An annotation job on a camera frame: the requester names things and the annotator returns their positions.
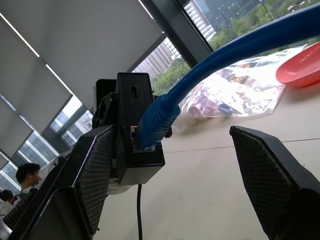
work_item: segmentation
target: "red plate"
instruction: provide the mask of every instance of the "red plate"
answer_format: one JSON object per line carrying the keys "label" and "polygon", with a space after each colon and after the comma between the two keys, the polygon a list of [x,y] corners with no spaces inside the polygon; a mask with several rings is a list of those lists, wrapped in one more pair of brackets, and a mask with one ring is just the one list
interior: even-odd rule
{"label": "red plate", "polygon": [[296,88],[320,81],[320,42],[290,58],[276,71],[278,82]]}

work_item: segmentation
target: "black cable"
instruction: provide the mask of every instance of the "black cable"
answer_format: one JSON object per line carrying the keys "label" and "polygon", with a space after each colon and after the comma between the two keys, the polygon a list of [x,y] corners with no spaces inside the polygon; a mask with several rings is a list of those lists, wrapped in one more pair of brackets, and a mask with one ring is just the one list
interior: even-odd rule
{"label": "black cable", "polygon": [[136,215],[137,215],[137,218],[138,218],[139,240],[142,240],[141,189],[142,189],[142,184],[139,184],[139,185],[138,185],[138,193],[137,193],[137,196],[136,196]]}

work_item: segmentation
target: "black hair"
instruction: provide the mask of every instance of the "black hair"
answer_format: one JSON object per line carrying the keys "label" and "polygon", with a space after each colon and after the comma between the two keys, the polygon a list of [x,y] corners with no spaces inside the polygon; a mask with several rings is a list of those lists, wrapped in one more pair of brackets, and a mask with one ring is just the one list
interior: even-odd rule
{"label": "black hair", "polygon": [[10,190],[3,190],[0,193],[0,199],[2,199],[5,202],[12,199],[13,197],[14,197],[14,194]]}
{"label": "black hair", "polygon": [[18,171],[16,171],[15,178],[18,183],[23,183],[26,180],[28,174],[35,174],[35,172],[40,170],[40,165],[36,163],[26,163],[19,166]]}

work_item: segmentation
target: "blue ethernet cable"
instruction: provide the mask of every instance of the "blue ethernet cable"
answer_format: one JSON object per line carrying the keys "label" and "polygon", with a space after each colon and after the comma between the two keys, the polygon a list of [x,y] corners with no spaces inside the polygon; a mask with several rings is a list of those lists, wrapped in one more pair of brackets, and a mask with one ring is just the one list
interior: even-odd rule
{"label": "blue ethernet cable", "polygon": [[265,51],[318,35],[320,3],[274,20],[214,51],[146,110],[138,125],[139,148],[144,150],[160,143],[180,114],[178,104],[212,73]]}

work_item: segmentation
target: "plastic bag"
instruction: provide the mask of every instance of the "plastic bag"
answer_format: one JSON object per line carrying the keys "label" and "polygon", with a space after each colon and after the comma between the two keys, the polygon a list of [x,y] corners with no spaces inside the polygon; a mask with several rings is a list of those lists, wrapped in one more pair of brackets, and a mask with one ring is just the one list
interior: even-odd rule
{"label": "plastic bag", "polygon": [[181,114],[175,126],[179,128],[183,121],[191,126],[199,122],[187,118],[272,114],[285,89],[276,80],[276,70],[305,47],[245,59],[213,73],[180,103]]}

